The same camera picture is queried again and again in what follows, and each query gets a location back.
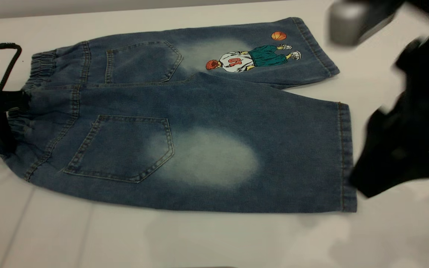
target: white surface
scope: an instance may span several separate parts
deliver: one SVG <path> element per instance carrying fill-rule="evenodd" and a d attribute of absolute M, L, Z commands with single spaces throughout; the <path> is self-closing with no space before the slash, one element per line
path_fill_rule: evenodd
<path fill-rule="evenodd" d="M 341 73 L 289 91 L 349 104 L 357 158 L 367 118 L 380 105 L 391 107 L 402 89 L 401 73 L 390 66 L 408 42 L 429 34 L 429 21 L 404 7 L 392 24 L 359 48 L 337 49 L 325 39 L 330 3 L 296 0 L 0 20 L 0 42 L 24 48 L 6 88 L 22 87 L 31 54 L 84 39 L 297 16 Z M 0 54 L 0 78 L 12 53 Z M 429 268 L 429 181 L 400 185 L 370 200 L 359 197 L 356 214 L 161 212 L 35 188 L 0 160 L 0 267 L 206 266 Z"/>
<path fill-rule="evenodd" d="M 273 0 L 0 0 L 0 18 L 190 7 Z"/>

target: white jersey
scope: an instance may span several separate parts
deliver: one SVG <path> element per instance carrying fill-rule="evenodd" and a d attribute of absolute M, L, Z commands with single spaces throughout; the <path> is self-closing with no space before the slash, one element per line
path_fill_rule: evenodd
<path fill-rule="evenodd" d="M 251 55 L 239 51 L 228 52 L 219 61 L 223 69 L 232 73 L 240 73 L 246 71 L 248 66 L 254 66 Z"/>

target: jeans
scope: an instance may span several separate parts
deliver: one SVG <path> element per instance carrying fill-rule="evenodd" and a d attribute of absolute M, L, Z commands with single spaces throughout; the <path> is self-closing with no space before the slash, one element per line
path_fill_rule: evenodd
<path fill-rule="evenodd" d="M 286 63 L 250 65 L 264 45 Z M 226 53 L 242 71 L 223 68 Z M 277 90 L 338 72 L 298 18 L 84 41 L 33 56 L 31 108 L 9 113 L 19 145 L 3 157 L 35 185 L 95 201 L 355 212 L 348 106 Z"/>

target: back pocket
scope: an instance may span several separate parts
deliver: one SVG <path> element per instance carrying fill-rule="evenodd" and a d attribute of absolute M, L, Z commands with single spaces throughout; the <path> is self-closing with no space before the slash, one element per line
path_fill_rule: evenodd
<path fill-rule="evenodd" d="M 99 115 L 64 172 L 138 183 L 173 154 L 166 118 Z"/>
<path fill-rule="evenodd" d="M 105 83 L 169 81 L 183 59 L 168 41 L 154 41 L 108 50 Z"/>

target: faded bleached patch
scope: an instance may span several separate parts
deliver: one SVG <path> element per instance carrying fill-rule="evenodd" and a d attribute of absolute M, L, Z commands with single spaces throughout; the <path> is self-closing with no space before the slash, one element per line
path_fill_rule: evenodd
<path fill-rule="evenodd" d="M 179 69 L 188 73 L 193 71 L 207 71 L 206 63 L 209 60 L 219 60 L 222 55 L 231 51 L 250 51 L 253 47 L 238 39 L 216 38 L 204 39 L 190 45 L 177 46 L 183 55 Z"/>
<path fill-rule="evenodd" d="M 175 155 L 156 172 L 162 179 L 231 189 L 259 168 L 252 148 L 231 134 L 204 128 L 173 134 Z"/>

